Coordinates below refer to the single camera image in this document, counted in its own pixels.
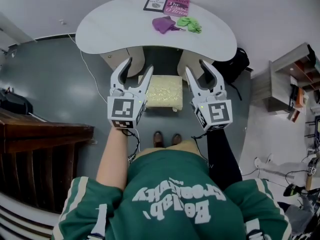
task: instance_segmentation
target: pink book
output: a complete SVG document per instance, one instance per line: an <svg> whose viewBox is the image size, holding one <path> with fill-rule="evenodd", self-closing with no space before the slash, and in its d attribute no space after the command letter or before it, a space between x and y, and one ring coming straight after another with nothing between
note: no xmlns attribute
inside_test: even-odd
<svg viewBox="0 0 320 240"><path fill-rule="evenodd" d="M168 0L163 13L176 17L188 15L190 0Z"/></svg>

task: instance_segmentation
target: foot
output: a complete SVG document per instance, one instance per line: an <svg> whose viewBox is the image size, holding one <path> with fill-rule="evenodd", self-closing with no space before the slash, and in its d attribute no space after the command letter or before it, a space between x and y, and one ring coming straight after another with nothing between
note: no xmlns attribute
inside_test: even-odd
<svg viewBox="0 0 320 240"><path fill-rule="evenodd" d="M255 168L260 169L261 165L262 165L262 162L261 162L260 158L256 157L256 158L254 159L254 166L255 166Z"/></svg>
<svg viewBox="0 0 320 240"><path fill-rule="evenodd" d="M180 144L182 141L182 137L179 133L176 133L172 137L172 146Z"/></svg>
<svg viewBox="0 0 320 240"><path fill-rule="evenodd" d="M164 136L161 131L156 131L153 135L153 146L155 148L164 148Z"/></svg>
<svg viewBox="0 0 320 240"><path fill-rule="evenodd" d="M266 163L273 162L273 161L274 161L274 154L270 154L268 156L268 159L266 160Z"/></svg>

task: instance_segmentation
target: purple cloth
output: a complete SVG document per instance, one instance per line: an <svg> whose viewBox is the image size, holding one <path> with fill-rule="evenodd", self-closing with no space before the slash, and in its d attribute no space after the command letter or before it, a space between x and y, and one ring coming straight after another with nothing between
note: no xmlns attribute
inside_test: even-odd
<svg viewBox="0 0 320 240"><path fill-rule="evenodd" d="M168 30L184 30L182 28L175 26L176 22L170 18L170 16L165 16L161 18L154 18L152 20L152 25L155 30L159 31L161 34L165 34Z"/></svg>

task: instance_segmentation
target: white table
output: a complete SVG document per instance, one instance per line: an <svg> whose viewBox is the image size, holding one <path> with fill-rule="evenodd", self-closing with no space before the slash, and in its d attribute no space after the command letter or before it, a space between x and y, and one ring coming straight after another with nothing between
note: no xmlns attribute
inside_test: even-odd
<svg viewBox="0 0 320 240"><path fill-rule="evenodd" d="M232 59L237 50L234 33L217 16L190 3L188 15L198 20L202 33L168 31L161 34L152 20L166 16L143 10L147 0L113 0L91 11L77 28L75 41L88 54L142 46L165 46L187 50L215 61ZM179 18L171 16L174 21Z"/></svg>

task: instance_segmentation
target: green sweatshirt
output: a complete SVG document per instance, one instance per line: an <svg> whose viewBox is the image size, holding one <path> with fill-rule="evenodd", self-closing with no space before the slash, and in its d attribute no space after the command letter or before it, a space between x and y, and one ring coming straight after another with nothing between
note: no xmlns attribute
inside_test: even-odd
<svg viewBox="0 0 320 240"><path fill-rule="evenodd" d="M291 239L265 181L237 182L222 192L200 156L161 150L130 165L124 192L75 178L52 239L245 240L245 222L256 218L272 240Z"/></svg>

